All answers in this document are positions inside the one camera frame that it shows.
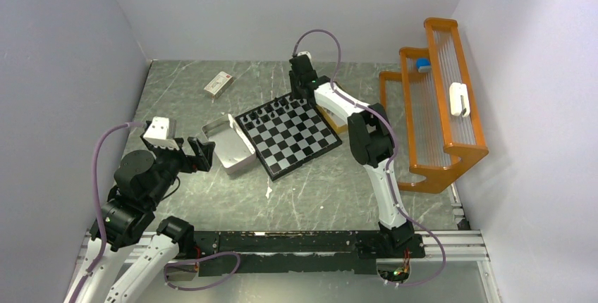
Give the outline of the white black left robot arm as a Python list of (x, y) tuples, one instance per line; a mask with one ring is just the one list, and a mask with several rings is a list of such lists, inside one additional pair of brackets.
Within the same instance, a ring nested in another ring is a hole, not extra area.
[(182, 138), (140, 139), (145, 149), (126, 154), (114, 174), (115, 185), (90, 228), (87, 251), (66, 302), (132, 302), (159, 269), (194, 251), (193, 226), (170, 216), (159, 224), (142, 256), (122, 271), (178, 175), (210, 171), (216, 148), (214, 142), (189, 137), (193, 154), (188, 155)]

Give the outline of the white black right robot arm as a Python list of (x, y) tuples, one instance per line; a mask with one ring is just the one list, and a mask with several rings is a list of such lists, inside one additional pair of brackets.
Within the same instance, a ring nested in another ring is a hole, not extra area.
[(328, 77), (318, 76), (307, 54), (294, 54), (289, 62), (292, 96), (321, 106), (346, 122), (351, 154), (372, 184), (380, 233), (375, 244), (363, 248), (386, 258), (408, 256), (408, 243), (415, 231), (399, 194), (393, 162), (396, 137), (384, 107), (359, 101)]

